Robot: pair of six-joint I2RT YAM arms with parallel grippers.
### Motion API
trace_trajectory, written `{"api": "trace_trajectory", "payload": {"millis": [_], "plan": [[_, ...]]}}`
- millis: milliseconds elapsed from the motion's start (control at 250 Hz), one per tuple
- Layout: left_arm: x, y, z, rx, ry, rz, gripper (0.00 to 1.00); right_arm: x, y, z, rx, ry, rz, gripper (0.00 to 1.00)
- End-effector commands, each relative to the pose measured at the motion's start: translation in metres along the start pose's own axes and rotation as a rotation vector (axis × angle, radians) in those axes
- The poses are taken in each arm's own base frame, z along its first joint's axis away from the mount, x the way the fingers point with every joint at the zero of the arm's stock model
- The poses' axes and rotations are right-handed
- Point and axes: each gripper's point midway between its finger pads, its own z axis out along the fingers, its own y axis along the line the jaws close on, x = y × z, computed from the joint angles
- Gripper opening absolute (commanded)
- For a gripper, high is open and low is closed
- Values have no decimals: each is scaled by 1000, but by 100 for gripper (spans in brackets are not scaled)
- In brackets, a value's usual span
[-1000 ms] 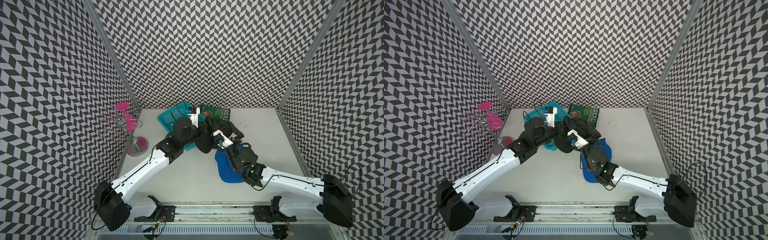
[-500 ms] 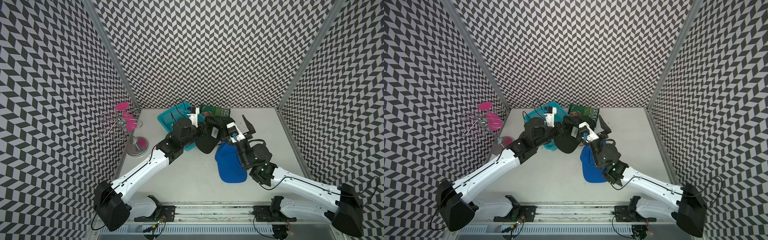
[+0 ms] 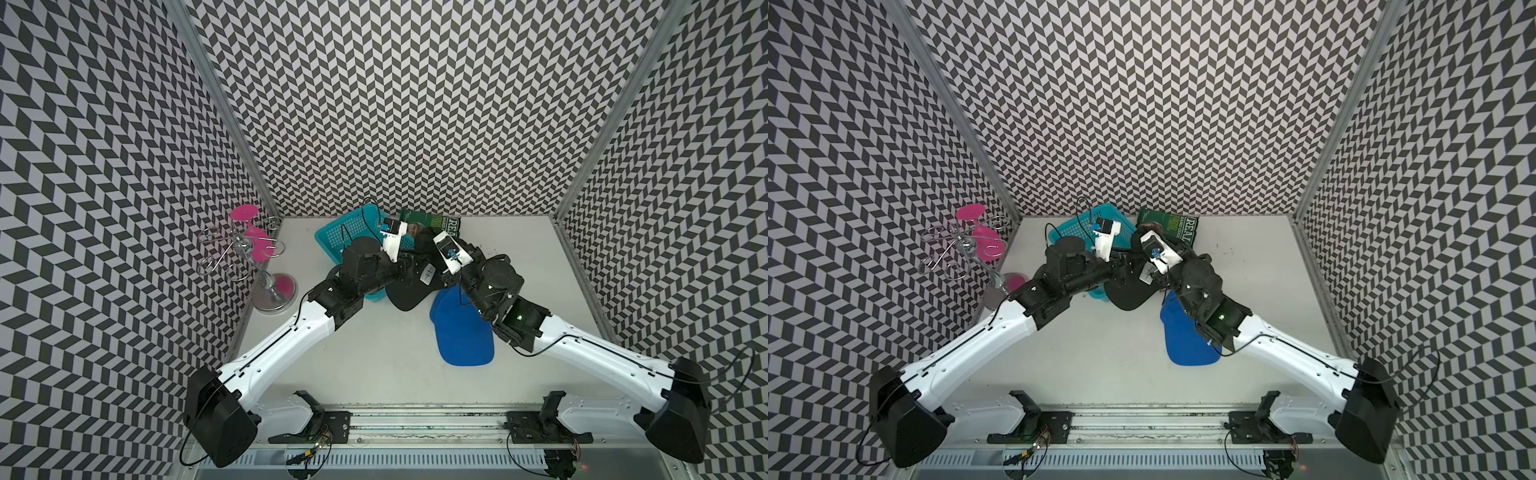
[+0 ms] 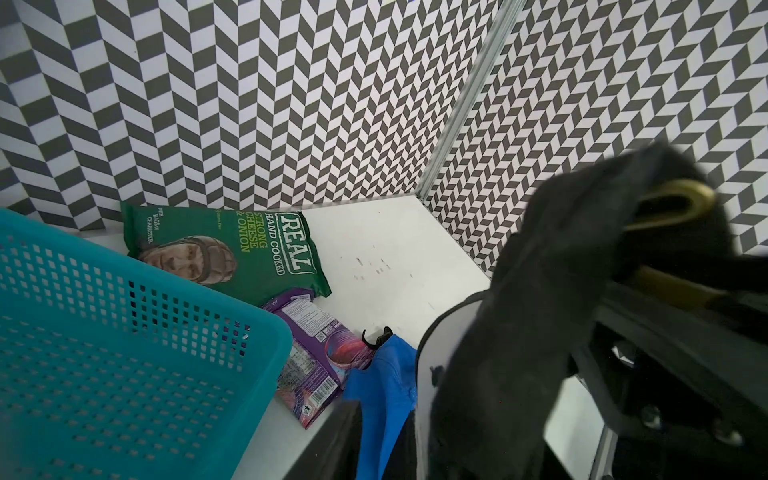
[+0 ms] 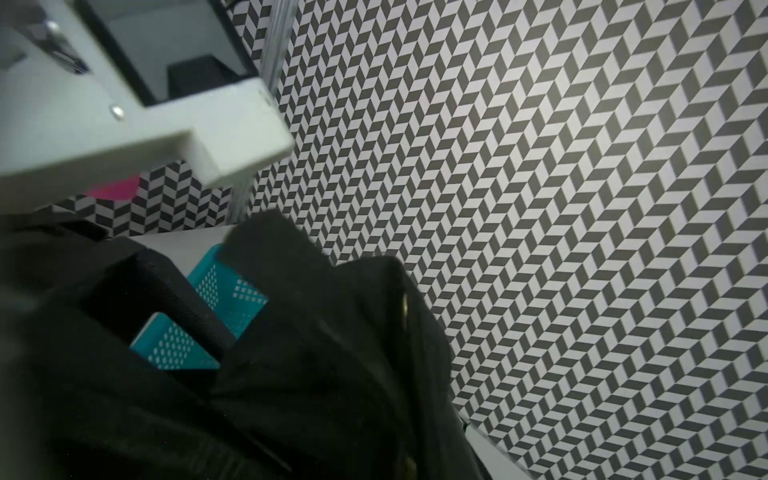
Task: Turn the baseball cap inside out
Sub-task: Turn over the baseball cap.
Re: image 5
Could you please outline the black baseball cap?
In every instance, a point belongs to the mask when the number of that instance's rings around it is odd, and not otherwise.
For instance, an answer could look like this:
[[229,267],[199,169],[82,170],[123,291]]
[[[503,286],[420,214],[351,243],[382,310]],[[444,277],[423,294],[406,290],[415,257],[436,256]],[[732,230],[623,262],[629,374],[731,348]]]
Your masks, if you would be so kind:
[[71,214],[1,219],[5,479],[484,479],[452,353],[402,262],[334,264],[276,210],[215,261],[240,334],[164,255]]

